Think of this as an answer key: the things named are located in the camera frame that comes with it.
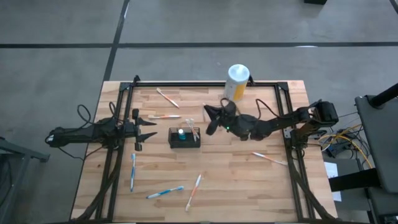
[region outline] toothbrush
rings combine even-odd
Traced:
[[[277,160],[275,160],[275,159],[271,159],[270,157],[267,157],[267,156],[265,156],[265,155],[263,155],[263,154],[260,154],[260,153],[258,153],[258,152],[252,152],[252,153],[253,153],[254,155],[256,155],[256,156],[263,157],[263,158],[268,159],[268,160],[270,160],[270,161],[272,161],[272,162],[276,162],[276,163],[279,163],[279,164],[282,164],[282,165],[287,166],[287,162],[284,162],[284,161],[277,161]]]
[[[176,102],[174,102],[174,100],[172,100],[172,99],[170,99],[168,96],[164,95],[164,94],[162,93],[162,90],[160,90],[160,88],[156,88],[156,91],[157,91],[158,93],[160,93],[164,98],[166,98],[167,100],[169,100],[174,106],[176,106],[177,108],[180,108],[180,107],[178,106],[178,104],[176,104]]]
[[[189,197],[189,201],[187,203],[187,206],[185,206],[185,211],[186,212],[188,212],[189,207],[191,207],[191,200],[192,200],[192,197],[195,195],[195,192],[197,191],[197,188],[199,187],[200,180],[201,180],[201,174],[199,174],[197,182],[195,183],[195,187],[192,190],[191,197]]]
[[[154,116],[154,115],[148,115],[149,119],[162,119],[162,118],[181,118],[180,115],[166,115],[166,116]]]
[[[163,192],[159,192],[159,193],[147,196],[147,199],[154,198],[154,197],[159,197],[159,196],[161,196],[163,194],[167,194],[169,192],[172,192],[173,190],[183,190],[183,189],[184,189],[184,186],[179,186],[179,187],[176,187],[174,189],[167,189],[167,190],[165,190]]]
[[[132,159],[132,169],[131,169],[131,179],[130,179],[130,192],[132,192],[132,188],[134,186],[134,174],[136,173],[136,154],[131,154]]]

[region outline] gray floor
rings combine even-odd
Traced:
[[[122,4],[3,0],[0,44],[111,43]],[[323,7],[302,0],[131,0],[120,42],[398,41],[397,19],[388,0],[329,0]],[[81,161],[49,148],[44,137],[56,126],[81,124],[80,103],[95,112],[109,52],[0,49],[0,136],[51,153],[47,164],[31,163],[15,223],[68,219]],[[345,114],[355,111],[355,96],[398,82],[397,58],[397,47],[119,49],[111,80],[224,80],[230,65],[243,63],[258,80],[304,80],[311,101],[332,101]],[[82,156],[84,148],[65,149]]]

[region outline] wooden tabletop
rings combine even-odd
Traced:
[[[303,81],[287,82],[294,109],[308,106]],[[116,103],[118,89],[119,82],[104,82],[96,121],[111,116],[108,103]],[[209,136],[205,131],[210,119],[207,114],[203,116],[203,103],[219,106],[223,88],[165,87],[162,92],[171,97],[180,109],[165,100],[153,87],[134,88],[131,108],[139,108],[140,116],[145,120],[148,120],[150,114],[177,114],[182,118],[156,119],[151,120],[157,123],[156,126],[142,126],[142,133],[158,132],[142,144],[142,152],[134,150],[135,139],[126,141],[114,222],[297,221],[288,168],[251,154],[256,151],[286,161],[281,131],[272,133],[263,141],[240,141],[223,128],[218,128],[214,135]],[[237,106],[242,113],[257,116],[256,98],[265,101],[277,113],[275,92],[269,87],[247,87],[244,99]],[[261,112],[261,119],[273,118],[263,106]],[[187,118],[193,118],[195,127],[200,128],[201,148],[171,149],[168,143],[169,128],[187,127]],[[98,147],[99,144],[90,144],[87,153]],[[131,153],[137,155],[133,193],[129,190]],[[105,157],[106,150],[102,150],[85,161],[72,218],[78,217],[98,193]],[[328,212],[336,217],[319,147],[306,148],[304,160],[312,192]],[[203,179],[192,200],[190,211],[185,212],[199,174],[202,174]],[[148,195],[180,185],[185,190],[146,199]],[[305,209],[304,197],[301,196],[301,199]]]

